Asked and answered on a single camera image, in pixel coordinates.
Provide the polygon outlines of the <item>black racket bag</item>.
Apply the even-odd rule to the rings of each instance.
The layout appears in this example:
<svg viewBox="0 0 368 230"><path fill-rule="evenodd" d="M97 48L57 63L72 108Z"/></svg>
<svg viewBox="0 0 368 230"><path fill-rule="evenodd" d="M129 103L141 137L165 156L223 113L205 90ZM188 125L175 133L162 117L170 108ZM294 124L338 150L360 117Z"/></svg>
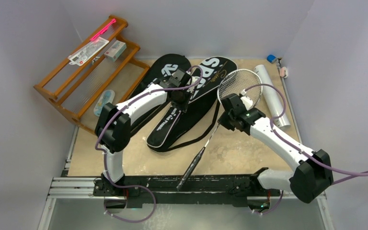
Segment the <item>black racket bag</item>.
<svg viewBox="0 0 368 230"><path fill-rule="evenodd" d="M191 72L191 76L196 78L202 76L202 80L193 90L190 90L192 95L186 112L170 106L148 135L146 144L155 152L167 152L196 143L204 138L214 126L219 105L216 105L211 124L201 136L176 146L173 145L181 136L200 122L212 106L216 104L220 82L227 74L238 69L233 60L222 56L206 58L200 62L199 67L200 69L196 68Z"/></svg>
<svg viewBox="0 0 368 230"><path fill-rule="evenodd" d="M139 85L131 93L129 98L133 98L136 95L142 93L152 83L158 83L160 80L169 79L177 69L188 70L191 67L190 61L184 56L179 54L166 54L158 58L147 71ZM138 118L131 125L131 135L134 136L140 131L155 115L157 115L168 102L163 103L152 108L146 112L140 118Z"/></svg>

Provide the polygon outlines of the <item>white frame badminton racket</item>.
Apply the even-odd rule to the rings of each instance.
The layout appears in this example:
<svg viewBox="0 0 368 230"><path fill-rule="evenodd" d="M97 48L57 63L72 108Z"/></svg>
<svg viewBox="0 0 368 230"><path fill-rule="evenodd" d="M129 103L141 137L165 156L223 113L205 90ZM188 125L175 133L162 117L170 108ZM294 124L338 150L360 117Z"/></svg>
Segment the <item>white frame badminton racket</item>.
<svg viewBox="0 0 368 230"><path fill-rule="evenodd" d="M253 105L255 107L261 98L263 88L260 86L261 83L260 77L253 71L248 69L235 70L229 73L221 81L217 91L218 102L223 106L224 111L230 111L233 109L235 112L244 112L244 114L241 116L245 116L249 110L246 110L245 106L243 105L240 98L240 93L242 90L245 90L247 92L246 94L253 100ZM194 169L197 167L209 142L220 126L221 125L217 122L214 129L210 132L209 138L207 139L205 145L195 155L194 159L176 186L178 191L182 189L184 183L188 180Z"/></svg>

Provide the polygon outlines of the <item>white shuttlecock tube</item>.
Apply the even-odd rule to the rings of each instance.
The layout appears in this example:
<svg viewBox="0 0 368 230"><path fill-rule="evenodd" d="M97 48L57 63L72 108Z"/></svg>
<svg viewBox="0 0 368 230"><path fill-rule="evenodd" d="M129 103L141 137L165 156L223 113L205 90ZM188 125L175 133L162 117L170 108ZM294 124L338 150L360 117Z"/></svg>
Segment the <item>white shuttlecock tube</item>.
<svg viewBox="0 0 368 230"><path fill-rule="evenodd" d="M263 64L257 65L254 69L254 72L260 77L261 82L264 84L269 84L274 86L265 66ZM278 97L277 91L272 87L264 86L263 87L263 95L266 101L266 104L269 108L271 116L279 116L281 112L283 112L283 103ZM286 114L282 115L279 118L274 120L274 124L280 128L281 130L287 130L291 124Z"/></svg>

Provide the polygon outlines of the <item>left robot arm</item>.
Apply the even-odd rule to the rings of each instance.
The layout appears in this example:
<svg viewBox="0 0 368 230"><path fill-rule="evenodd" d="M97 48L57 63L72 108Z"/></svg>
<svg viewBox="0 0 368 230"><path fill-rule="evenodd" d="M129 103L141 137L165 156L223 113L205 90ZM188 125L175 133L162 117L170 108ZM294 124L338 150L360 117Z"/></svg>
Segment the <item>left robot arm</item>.
<svg viewBox="0 0 368 230"><path fill-rule="evenodd" d="M145 113L168 101L186 104L188 89L196 86L188 71L178 69L169 79L152 83L133 98L114 105L107 103L100 114L95 133L98 137L95 149L104 155L103 175L108 180L105 190L112 196L123 192L123 150L131 139L132 124Z"/></svg>

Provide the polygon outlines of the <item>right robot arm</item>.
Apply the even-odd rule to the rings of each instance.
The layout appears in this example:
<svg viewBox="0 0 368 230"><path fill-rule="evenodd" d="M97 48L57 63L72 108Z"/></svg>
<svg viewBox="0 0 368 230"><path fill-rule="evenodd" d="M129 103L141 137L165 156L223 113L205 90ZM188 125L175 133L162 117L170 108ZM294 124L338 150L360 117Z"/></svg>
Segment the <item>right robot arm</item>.
<svg viewBox="0 0 368 230"><path fill-rule="evenodd" d="M250 189L261 195L268 189L292 192L300 201L310 203L334 182L331 159L324 150L314 151L288 134L271 126L270 119L251 100L232 93L220 103L224 113L218 122L228 130L239 130L261 141L281 157L290 171L265 169L250 181Z"/></svg>

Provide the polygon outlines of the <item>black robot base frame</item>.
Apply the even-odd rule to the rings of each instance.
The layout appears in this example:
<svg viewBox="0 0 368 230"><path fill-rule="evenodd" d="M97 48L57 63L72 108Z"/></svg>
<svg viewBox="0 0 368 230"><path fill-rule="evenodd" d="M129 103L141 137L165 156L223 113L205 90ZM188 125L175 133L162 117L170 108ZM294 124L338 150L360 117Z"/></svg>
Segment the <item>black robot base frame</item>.
<svg viewBox="0 0 368 230"><path fill-rule="evenodd" d="M179 175L128 175L117 188L100 177L53 178L50 198L96 198L121 201L127 208L154 203L178 205L232 205L258 208L267 198L278 198L280 190L263 189L256 174L192 175L181 190Z"/></svg>

